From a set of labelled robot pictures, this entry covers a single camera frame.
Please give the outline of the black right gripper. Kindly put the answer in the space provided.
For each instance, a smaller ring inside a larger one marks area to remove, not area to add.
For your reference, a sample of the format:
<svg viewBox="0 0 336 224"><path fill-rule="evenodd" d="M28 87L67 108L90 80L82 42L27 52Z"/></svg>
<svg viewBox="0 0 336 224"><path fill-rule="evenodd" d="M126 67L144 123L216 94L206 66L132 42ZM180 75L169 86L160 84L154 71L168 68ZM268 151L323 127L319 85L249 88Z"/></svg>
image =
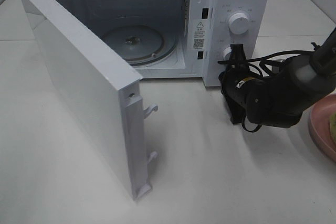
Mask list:
<svg viewBox="0 0 336 224"><path fill-rule="evenodd" d="M246 63L246 56L243 44L231 44L230 60L233 64L227 66L225 71L219 75L221 82L220 90L225 98L228 111L230 113L230 121L233 124L242 122L246 111L247 93L240 88L239 83L244 79L251 77L250 68Z"/></svg>

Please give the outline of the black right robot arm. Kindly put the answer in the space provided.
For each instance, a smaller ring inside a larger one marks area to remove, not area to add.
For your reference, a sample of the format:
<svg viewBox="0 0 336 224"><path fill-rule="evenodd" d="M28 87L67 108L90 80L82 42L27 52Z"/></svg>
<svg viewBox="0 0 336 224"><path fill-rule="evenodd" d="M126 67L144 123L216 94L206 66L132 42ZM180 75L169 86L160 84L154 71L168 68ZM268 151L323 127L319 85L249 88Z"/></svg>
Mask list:
<svg viewBox="0 0 336 224"><path fill-rule="evenodd" d="M220 90L233 124L290 128L303 111L335 89L335 32L312 51L281 51L247 59L242 44L232 44L229 59L219 61Z"/></svg>

